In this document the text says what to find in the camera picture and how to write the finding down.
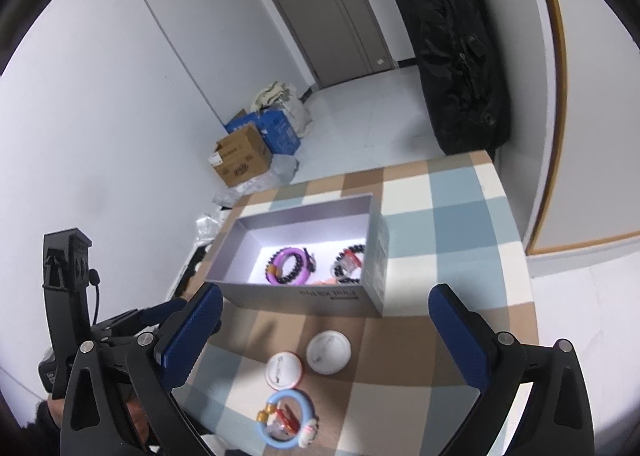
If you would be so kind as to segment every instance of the purple bracelet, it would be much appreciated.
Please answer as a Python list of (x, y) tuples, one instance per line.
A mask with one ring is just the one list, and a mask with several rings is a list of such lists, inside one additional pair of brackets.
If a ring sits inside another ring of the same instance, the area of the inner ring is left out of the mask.
[[(296, 266), (287, 275), (282, 275), (282, 266), (290, 257), (296, 258)], [(281, 284), (288, 284), (290, 286), (298, 286), (304, 284), (311, 275), (311, 272), (316, 271), (313, 258), (309, 255), (309, 252), (305, 249), (299, 248), (283, 248), (276, 252), (267, 264), (265, 270), (265, 276), (269, 283), (274, 286), (280, 286)]]

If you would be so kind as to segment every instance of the cardboard box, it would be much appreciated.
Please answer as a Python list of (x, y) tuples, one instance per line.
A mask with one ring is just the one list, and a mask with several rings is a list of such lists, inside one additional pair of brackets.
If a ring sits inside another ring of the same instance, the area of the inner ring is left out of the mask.
[(262, 139), (274, 154), (292, 155), (300, 147), (300, 138), (281, 110), (262, 110), (248, 115), (238, 115), (225, 125), (227, 132), (233, 132), (253, 122), (260, 131)]
[[(366, 245), (360, 283), (309, 284), (329, 279), (336, 256), (359, 243)], [(306, 248), (316, 259), (308, 284), (274, 286), (266, 280), (266, 264), (286, 246)], [(219, 285), (226, 299), (243, 308), (379, 317), (387, 254), (388, 231), (380, 204), (371, 194), (359, 195), (236, 219), (205, 280)]]
[(231, 121), (234, 121), (236, 118), (241, 118), (242, 116), (246, 116), (246, 110), (244, 108), (236, 112), (236, 115), (231, 119)]
[(209, 162), (227, 187), (235, 187), (267, 172), (271, 152), (252, 123), (220, 140)]

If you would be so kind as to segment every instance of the white round lid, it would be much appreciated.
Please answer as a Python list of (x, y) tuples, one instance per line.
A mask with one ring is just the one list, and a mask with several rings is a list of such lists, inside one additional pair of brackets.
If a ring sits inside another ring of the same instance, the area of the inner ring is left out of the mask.
[(323, 331), (306, 347), (306, 362), (321, 375), (340, 372), (351, 359), (351, 343), (340, 331)]
[(294, 353), (284, 351), (276, 353), (267, 361), (264, 376), (276, 391), (293, 389), (302, 380), (302, 361)]

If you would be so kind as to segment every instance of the floor tile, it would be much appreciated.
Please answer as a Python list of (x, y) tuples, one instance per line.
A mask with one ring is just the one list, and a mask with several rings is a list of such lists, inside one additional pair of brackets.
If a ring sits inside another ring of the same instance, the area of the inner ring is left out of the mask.
[(620, 439), (640, 422), (640, 253), (592, 266), (591, 274), (602, 321), (602, 341), (598, 338), (593, 349), (604, 357), (593, 360), (593, 369), (590, 363), (586, 371), (598, 374), (603, 386), (605, 399), (596, 440), (612, 453)]
[(602, 327), (591, 270), (536, 277), (532, 288), (540, 344), (553, 346), (566, 338), (580, 354)]
[(322, 89), (305, 106), (314, 123), (295, 154), (294, 183), (443, 156), (417, 68)]

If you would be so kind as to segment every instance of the blue ring rattle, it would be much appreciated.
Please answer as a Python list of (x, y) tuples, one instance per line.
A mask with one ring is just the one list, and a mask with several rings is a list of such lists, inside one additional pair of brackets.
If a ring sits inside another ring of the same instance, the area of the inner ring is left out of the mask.
[[(300, 430), (297, 434), (287, 441), (273, 439), (267, 434), (267, 419), (270, 414), (276, 412), (278, 402), (283, 398), (292, 398), (302, 409), (302, 421), (300, 422)], [(263, 410), (258, 413), (255, 422), (258, 433), (262, 440), (271, 447), (276, 449), (293, 449), (294, 447), (308, 447), (318, 434), (318, 420), (315, 419), (311, 404), (308, 399), (300, 392), (294, 389), (283, 389), (271, 395), (267, 400), (267, 404)]]

